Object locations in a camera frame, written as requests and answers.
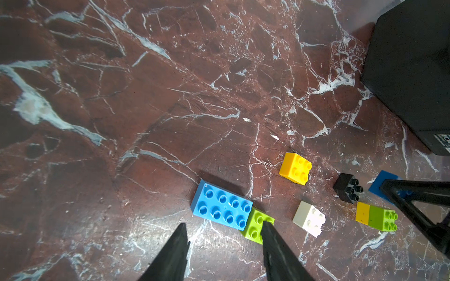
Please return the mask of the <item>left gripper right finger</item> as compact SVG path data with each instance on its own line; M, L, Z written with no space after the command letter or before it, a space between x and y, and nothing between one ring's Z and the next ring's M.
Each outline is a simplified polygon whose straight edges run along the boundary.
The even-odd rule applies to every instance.
M272 223L263 222L264 266L268 281L313 281Z

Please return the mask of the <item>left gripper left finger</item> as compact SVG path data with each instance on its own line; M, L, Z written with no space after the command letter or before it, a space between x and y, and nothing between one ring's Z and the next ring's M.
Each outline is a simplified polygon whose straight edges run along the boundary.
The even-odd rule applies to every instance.
M180 223L139 281L183 281L190 247L186 224Z

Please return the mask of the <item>white lego brick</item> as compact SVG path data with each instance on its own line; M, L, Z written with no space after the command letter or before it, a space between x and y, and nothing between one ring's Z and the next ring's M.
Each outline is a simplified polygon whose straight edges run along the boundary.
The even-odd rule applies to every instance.
M292 221L317 238L322 233L321 228L326 222L326 217L313 205L301 201Z

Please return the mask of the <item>black lego brick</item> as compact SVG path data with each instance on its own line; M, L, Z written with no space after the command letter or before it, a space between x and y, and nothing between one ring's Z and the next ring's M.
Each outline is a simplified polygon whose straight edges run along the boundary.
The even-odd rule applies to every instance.
M363 193L364 188L352 174L340 173L333 189L338 197L347 203L354 204L359 201L359 194Z

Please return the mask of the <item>orange-yellow lego brick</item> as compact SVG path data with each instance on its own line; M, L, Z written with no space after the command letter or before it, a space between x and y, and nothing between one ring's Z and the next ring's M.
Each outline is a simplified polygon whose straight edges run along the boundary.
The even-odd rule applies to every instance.
M299 185L306 185L312 163L297 153L287 152L279 175Z

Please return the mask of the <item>yellow lego brick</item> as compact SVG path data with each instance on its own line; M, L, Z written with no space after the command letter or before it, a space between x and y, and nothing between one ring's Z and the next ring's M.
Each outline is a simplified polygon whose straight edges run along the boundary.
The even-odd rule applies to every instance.
M369 215L370 215L370 205L358 202L355 220L367 226L369 225Z

